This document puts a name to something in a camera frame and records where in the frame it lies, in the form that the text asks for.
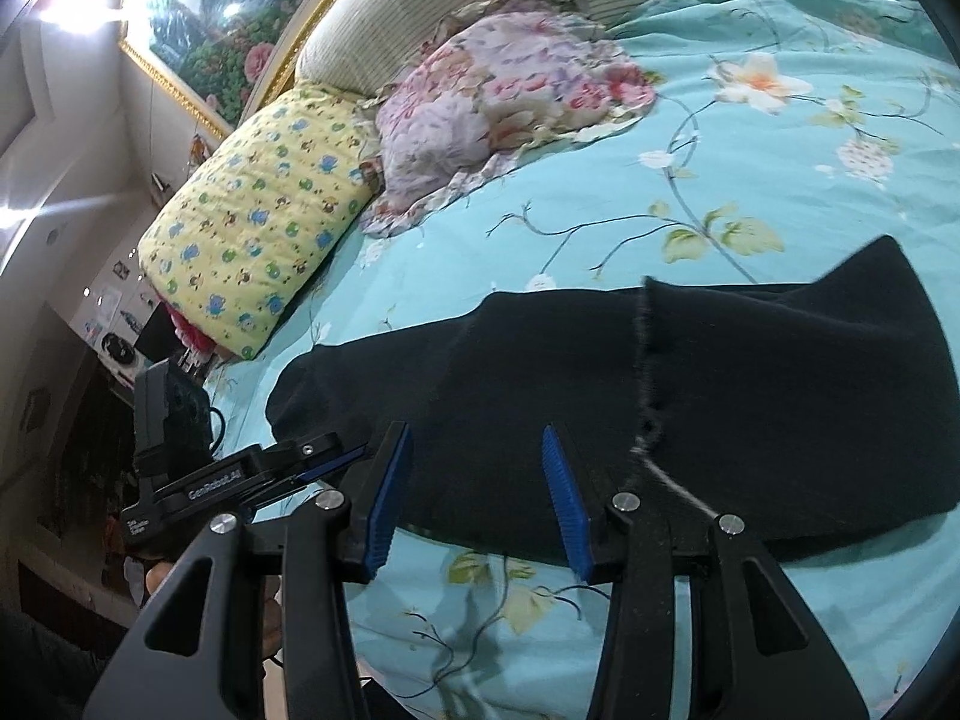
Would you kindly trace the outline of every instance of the light blue floral bed sheet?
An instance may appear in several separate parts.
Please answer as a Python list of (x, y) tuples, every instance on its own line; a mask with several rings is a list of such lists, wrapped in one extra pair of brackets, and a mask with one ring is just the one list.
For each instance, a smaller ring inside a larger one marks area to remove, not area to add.
[[(396, 238), (354, 230), (263, 353), (212, 375), (223, 451), (272, 443), (267, 397), (315, 343), (454, 317), (492, 290), (805, 282), (883, 233), (957, 358), (960, 74), (914, 0), (654, 0), (611, 31), (656, 82), (651, 114)], [(960, 512), (786, 570), (880, 717), (960, 605)], [(349, 613), (358, 656), (416, 716), (573, 720), (592, 692), (604, 590), (397, 532), (377, 580), (349, 589)], [(680, 720), (690, 633), (677, 590)]]

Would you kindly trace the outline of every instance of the bed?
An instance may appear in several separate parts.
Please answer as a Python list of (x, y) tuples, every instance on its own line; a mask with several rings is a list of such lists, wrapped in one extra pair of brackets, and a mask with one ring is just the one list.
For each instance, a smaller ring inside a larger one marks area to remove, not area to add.
[[(299, 70), (372, 94), (465, 1), (334, 1)], [(349, 229), (267, 346), (211, 375), (227, 421), (222, 456), (274, 442), (267, 398), (314, 344), (459, 316), (495, 290), (609, 290), (647, 275), (805, 282), (880, 234), (904, 247), (956, 359), (960, 71), (916, 0), (590, 1), (653, 73), (655, 107), (395, 237)], [(716, 235), (698, 238), (704, 228)], [(958, 536), (954, 511), (785, 567), (872, 718), (898, 702), (960, 607)], [(568, 569), (400, 531), (376, 582), (349, 589), (355, 648), (416, 716), (583, 717), (608, 602), (575, 584)], [(690, 675), (683, 581), (677, 598), (671, 717), (680, 720)]]

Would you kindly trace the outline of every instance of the silver screw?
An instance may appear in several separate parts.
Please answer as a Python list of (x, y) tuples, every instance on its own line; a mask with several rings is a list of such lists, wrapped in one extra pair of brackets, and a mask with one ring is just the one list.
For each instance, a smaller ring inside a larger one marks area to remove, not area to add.
[(210, 530), (219, 533), (229, 533), (237, 526), (236, 514), (217, 514), (210, 520)]
[(341, 493), (339, 490), (324, 490), (316, 498), (313, 499), (315, 505), (319, 506), (321, 509), (339, 509), (346, 501), (344, 498), (344, 493)]
[(736, 536), (738, 533), (743, 533), (743, 529), (746, 527), (746, 525), (743, 524), (743, 520), (736, 514), (724, 514), (723, 517), (720, 517), (720, 521), (717, 524), (720, 526), (720, 530), (728, 536)]
[(640, 508), (640, 498), (633, 493), (616, 493), (613, 496), (613, 507), (618, 512), (635, 512)]

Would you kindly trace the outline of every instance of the yellow pillow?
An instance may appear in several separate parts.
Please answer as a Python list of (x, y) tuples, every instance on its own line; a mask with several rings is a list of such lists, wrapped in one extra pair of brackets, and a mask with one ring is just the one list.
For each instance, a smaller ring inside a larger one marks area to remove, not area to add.
[(315, 84), (281, 95), (224, 141), (140, 241), (141, 268), (164, 299), (234, 354), (263, 348), (371, 198), (356, 101)]

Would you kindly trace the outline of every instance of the floral painting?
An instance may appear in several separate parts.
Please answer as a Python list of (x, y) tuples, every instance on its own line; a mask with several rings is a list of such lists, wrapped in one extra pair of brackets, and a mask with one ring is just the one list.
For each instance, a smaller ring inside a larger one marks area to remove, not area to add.
[(124, 0), (128, 42), (231, 127), (304, 0)]

